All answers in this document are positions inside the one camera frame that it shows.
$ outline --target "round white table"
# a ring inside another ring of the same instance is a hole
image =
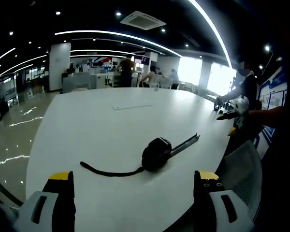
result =
[[[151,88],[110,88],[57,95],[36,134],[27,169],[26,196],[57,172],[73,171],[76,232],[161,232],[192,205],[195,170],[215,172],[233,120],[217,121],[213,103],[193,93]],[[172,147],[198,132],[198,142],[158,173],[131,172],[142,152],[163,137]]]

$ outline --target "bright window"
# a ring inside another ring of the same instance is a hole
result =
[[[180,81],[199,84],[202,60],[192,57],[182,57],[179,60],[178,77]]]
[[[217,63],[212,63],[207,89],[223,96],[229,92],[236,70]]]

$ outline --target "glossy floor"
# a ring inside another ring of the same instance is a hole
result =
[[[0,183],[16,198],[25,200],[27,165],[31,146],[43,116],[58,92],[18,94],[0,122]],[[15,206],[0,192],[0,200]]]

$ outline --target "air conditioner vent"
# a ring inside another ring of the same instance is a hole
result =
[[[150,30],[166,25],[166,23],[139,11],[135,11],[128,15],[120,23],[143,30]]]

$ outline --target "black ceiling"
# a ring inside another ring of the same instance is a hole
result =
[[[273,41],[270,40],[265,26],[247,10],[248,6],[234,0],[197,2],[216,25],[230,58],[237,62],[247,61],[255,73],[261,75],[258,66],[265,66],[270,58],[270,54],[264,51],[264,45],[272,44]],[[60,11],[61,15],[57,16],[56,11]],[[117,11],[122,13],[121,17],[115,15]],[[146,31],[119,23],[134,11],[141,11],[165,22],[166,32],[162,33],[161,28]],[[96,33],[54,35],[56,32],[68,30],[115,31],[148,39],[170,49],[187,49],[185,44],[189,44],[191,50],[224,57],[211,28],[187,0],[95,0],[73,3],[66,0],[6,0],[0,1],[0,56],[13,47],[16,50],[0,60],[0,73],[25,60],[45,55],[52,44],[62,43],[63,40],[72,43],[72,50],[142,50],[140,47],[107,40],[72,40],[76,38],[125,41],[174,56],[152,45],[120,36]],[[10,36],[9,31],[14,31],[14,35]],[[272,60],[275,61],[279,55],[275,54]]]

